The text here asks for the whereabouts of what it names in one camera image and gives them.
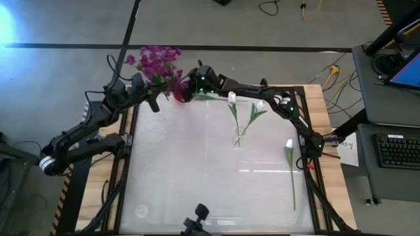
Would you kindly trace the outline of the grey laptop desk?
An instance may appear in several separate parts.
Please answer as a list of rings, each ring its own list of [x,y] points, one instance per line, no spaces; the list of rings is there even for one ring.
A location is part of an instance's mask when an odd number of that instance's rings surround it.
[[[420,91],[384,85],[361,46],[352,48],[366,116],[377,125],[420,128]]]

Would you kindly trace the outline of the grey keyboard desk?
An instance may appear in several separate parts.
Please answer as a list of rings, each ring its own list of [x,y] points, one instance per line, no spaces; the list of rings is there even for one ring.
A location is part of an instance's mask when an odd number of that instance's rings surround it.
[[[359,167],[367,175],[371,197],[420,202],[420,170],[381,168],[373,147],[374,134],[420,136],[420,128],[361,124],[356,131]]]

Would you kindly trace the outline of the black desk leg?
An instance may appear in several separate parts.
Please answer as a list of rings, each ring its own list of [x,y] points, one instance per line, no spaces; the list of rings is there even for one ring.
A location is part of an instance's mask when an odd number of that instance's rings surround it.
[[[366,110],[362,109],[356,115],[354,115],[352,118],[346,121],[344,124],[336,128],[333,131],[333,135],[340,138],[346,138],[347,136],[351,135],[353,132],[357,130],[357,126],[359,124],[365,124],[365,123],[369,123],[369,121],[366,115]]]

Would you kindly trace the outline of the black articulated mount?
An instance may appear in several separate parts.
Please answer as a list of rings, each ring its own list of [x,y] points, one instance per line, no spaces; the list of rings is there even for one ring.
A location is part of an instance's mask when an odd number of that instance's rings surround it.
[[[195,220],[186,218],[183,225],[186,227],[184,231],[180,232],[180,236],[212,236],[209,232],[203,229],[201,221],[204,221],[209,214],[209,209],[199,203],[195,209],[197,218]]]

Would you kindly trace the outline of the orange black hazard strip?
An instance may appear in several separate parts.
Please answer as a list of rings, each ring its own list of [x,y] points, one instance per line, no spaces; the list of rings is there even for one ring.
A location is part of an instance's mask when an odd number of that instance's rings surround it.
[[[380,12],[380,14],[382,16],[382,19],[385,22],[385,25],[387,27],[391,26],[392,25],[392,20],[390,18],[390,15],[389,15],[387,9],[385,8],[385,4],[384,4],[383,0],[375,0],[375,2],[377,4],[377,7],[379,9],[379,12]]]

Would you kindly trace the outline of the grey metal stand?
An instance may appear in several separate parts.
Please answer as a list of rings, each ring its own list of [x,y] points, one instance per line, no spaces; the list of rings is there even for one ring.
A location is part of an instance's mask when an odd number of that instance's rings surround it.
[[[0,132],[0,236],[5,236],[37,155],[8,144]]]

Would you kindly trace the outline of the red glass vase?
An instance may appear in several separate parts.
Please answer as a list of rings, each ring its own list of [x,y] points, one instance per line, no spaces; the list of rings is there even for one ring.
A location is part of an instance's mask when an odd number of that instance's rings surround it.
[[[178,100],[179,102],[183,102],[185,103],[185,91],[186,90],[194,90],[194,88],[191,85],[191,82],[187,81],[184,84],[184,88],[180,88],[177,89],[176,91],[173,92],[173,96],[176,100]]]

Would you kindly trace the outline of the black diagonal pole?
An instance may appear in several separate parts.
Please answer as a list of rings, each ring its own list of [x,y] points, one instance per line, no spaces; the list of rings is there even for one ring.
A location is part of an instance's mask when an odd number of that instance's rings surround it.
[[[378,50],[382,49],[387,43],[391,42],[396,34],[404,27],[414,21],[415,15],[420,12],[420,0],[399,20],[397,23],[388,27],[372,44],[370,44],[364,52],[368,56],[374,55]]]

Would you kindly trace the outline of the laptop with blue screen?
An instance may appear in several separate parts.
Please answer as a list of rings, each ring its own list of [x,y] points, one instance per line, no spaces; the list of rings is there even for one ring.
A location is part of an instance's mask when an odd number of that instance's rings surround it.
[[[420,49],[410,54],[387,83],[394,87],[420,91]]]

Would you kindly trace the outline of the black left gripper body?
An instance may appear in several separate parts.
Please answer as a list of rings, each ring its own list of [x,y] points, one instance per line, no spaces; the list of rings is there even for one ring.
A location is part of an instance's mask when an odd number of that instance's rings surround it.
[[[153,88],[150,88],[150,85],[146,83],[140,73],[136,73],[131,77],[132,103],[134,105],[140,105],[143,102],[148,102],[151,110],[154,113],[157,113],[160,111],[157,103],[158,96],[152,94],[152,89]]]

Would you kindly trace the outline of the black computer keyboard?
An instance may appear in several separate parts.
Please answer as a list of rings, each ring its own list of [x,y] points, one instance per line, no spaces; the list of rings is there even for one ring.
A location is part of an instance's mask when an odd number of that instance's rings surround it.
[[[381,168],[420,170],[420,136],[374,134],[372,139]]]

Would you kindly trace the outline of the white glossy table sheet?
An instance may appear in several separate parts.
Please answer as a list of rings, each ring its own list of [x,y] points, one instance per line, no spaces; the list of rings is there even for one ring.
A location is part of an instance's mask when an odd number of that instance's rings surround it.
[[[252,101],[237,102],[238,124],[248,124]],[[303,173],[293,165],[296,210],[284,147],[297,142],[287,120],[267,109],[233,145],[236,123],[227,101],[184,104],[160,96],[160,111],[138,110],[123,233],[178,233],[209,209],[204,229],[214,233],[295,233],[314,229]]]

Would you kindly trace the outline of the magenta artificial flower bunch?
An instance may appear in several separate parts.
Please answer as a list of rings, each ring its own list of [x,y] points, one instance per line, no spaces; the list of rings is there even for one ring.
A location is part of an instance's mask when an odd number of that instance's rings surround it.
[[[129,54],[124,63],[135,67],[151,83],[171,85],[182,78],[183,70],[176,65],[181,54],[180,49],[152,45],[142,47],[138,55]]]
[[[183,75],[183,72],[184,71],[182,69],[176,69],[173,71],[173,74],[169,76],[167,92],[174,92],[177,89],[184,88],[186,78],[189,75]]]

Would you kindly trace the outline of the black metal table frame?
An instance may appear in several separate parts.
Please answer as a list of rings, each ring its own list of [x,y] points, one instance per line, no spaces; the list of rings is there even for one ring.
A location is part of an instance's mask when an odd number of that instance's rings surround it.
[[[320,85],[283,85],[283,88],[297,89],[301,95],[306,116],[312,121],[315,130],[322,134],[331,132],[332,127],[327,116],[327,108],[324,104],[324,95]],[[134,107],[120,116],[119,121],[110,128],[102,128],[99,134],[111,134],[113,132],[127,131],[130,135],[135,132],[135,119],[138,108]],[[82,230],[93,219],[101,207],[101,190],[107,197],[116,188],[117,181],[121,178],[124,168],[129,167],[129,160],[109,155],[96,155],[93,157],[95,164],[89,170],[80,170],[77,177],[87,176],[81,206],[77,215],[74,231]],[[311,172],[317,184],[323,184],[325,196],[331,203],[338,215],[351,228],[356,229],[356,221],[348,196],[345,178],[341,163],[338,159],[336,147],[326,146],[324,153],[318,161],[314,161],[315,169]],[[98,235],[112,235],[117,233],[117,215],[122,207],[124,192],[118,193],[111,207],[106,211],[100,221],[100,226],[94,232]]]

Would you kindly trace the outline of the white paper sheet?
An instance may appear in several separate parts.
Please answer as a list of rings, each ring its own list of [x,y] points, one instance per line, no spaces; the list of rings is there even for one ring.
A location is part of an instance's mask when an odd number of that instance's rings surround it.
[[[346,139],[337,146],[337,152],[339,154],[341,164],[354,167],[359,166],[358,146],[355,132],[347,136]]]

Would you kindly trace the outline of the clear glass vase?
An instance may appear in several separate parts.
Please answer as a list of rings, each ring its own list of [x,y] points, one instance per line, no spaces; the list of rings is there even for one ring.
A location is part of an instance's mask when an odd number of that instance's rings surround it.
[[[235,148],[241,148],[242,146],[242,138],[245,135],[245,128],[244,127],[238,127],[234,131],[234,139],[233,139],[233,145]]]

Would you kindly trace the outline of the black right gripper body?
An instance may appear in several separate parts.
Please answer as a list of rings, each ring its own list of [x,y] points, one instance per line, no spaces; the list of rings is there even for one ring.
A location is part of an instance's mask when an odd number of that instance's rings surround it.
[[[193,78],[196,91],[207,94],[217,94],[220,87],[220,79],[211,66],[204,65],[198,60],[197,75]]]

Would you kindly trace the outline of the black hazard-striped base plate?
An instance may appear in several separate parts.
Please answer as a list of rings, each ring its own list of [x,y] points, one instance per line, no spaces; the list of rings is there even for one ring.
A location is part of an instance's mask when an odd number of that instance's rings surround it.
[[[63,187],[48,236],[63,236],[77,230],[77,219],[89,174],[89,161],[91,160],[91,157],[82,159],[71,164],[64,171]]]

